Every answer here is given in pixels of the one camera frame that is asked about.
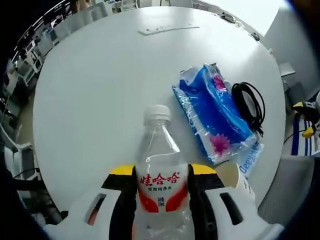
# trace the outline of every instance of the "pink flower print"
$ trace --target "pink flower print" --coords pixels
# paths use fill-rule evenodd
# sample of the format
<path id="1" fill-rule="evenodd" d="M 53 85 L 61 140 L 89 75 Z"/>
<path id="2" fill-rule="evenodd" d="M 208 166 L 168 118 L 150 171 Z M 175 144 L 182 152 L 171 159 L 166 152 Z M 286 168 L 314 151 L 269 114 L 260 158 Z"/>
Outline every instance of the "pink flower print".
<path id="1" fill-rule="evenodd" d="M 223 134 L 218 134 L 216 136 L 210 136 L 211 144 L 214 151 L 219 155 L 219 157 L 230 148 L 230 140 Z"/>
<path id="2" fill-rule="evenodd" d="M 224 84 L 224 81 L 222 80 L 222 78 L 218 74 L 216 74 L 213 77 L 213 81 L 215 83 L 216 89 L 221 90 L 221 89 L 225 89 L 226 88 L 226 86 Z"/>

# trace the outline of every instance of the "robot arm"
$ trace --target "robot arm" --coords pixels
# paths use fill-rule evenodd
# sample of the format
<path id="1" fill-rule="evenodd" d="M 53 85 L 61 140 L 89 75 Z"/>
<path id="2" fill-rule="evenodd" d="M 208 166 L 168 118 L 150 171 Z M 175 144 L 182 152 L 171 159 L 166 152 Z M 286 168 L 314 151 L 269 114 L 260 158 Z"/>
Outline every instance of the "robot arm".
<path id="1" fill-rule="evenodd" d="M 133 167 L 116 168 L 102 188 L 79 198 L 61 223 L 44 230 L 53 240 L 133 240 L 137 192 Z M 195 240 L 273 240 L 284 229 L 261 219 L 255 203 L 224 187 L 208 166 L 189 165 L 188 187 Z M 101 199 L 94 220 L 89 221 Z"/>

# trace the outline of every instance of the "white bottle cap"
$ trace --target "white bottle cap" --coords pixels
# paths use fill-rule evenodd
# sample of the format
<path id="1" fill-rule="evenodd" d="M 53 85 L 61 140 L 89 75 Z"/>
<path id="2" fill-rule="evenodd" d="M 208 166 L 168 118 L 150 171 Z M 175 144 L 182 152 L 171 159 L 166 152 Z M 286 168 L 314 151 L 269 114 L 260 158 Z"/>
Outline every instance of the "white bottle cap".
<path id="1" fill-rule="evenodd" d="M 144 124 L 150 120 L 171 120 L 170 110 L 164 105 L 152 105 L 144 111 Z"/>

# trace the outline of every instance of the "plastic water bottle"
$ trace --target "plastic water bottle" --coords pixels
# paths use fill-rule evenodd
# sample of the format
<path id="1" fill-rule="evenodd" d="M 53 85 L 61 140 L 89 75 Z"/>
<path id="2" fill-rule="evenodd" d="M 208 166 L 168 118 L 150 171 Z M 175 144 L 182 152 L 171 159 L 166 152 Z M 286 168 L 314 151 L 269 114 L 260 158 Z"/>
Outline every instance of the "plastic water bottle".
<path id="1" fill-rule="evenodd" d="M 170 110 L 154 105 L 144 114 L 137 173 L 135 240 L 194 239 L 188 164 L 169 131 Z"/>

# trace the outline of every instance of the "white round table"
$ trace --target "white round table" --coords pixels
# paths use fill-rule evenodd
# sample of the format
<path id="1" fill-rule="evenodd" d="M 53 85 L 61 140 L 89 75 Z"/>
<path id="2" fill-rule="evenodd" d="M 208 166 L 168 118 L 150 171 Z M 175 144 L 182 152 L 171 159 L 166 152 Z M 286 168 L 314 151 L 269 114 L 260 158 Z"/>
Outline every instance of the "white round table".
<path id="1" fill-rule="evenodd" d="M 138 33 L 187 24 L 199 28 Z M 285 133 L 285 98 L 275 59 L 246 31 L 210 12 L 147 7 L 85 26 L 45 60 L 33 107 L 34 144 L 44 183 L 59 210 L 100 187 L 114 167 L 135 162 L 149 105 L 170 108 L 173 134 L 189 163 L 210 165 L 171 88 L 181 70 L 203 63 L 217 63 L 227 81 L 249 82 L 264 98 L 265 147 L 249 179 L 256 204 L 262 202 Z"/>

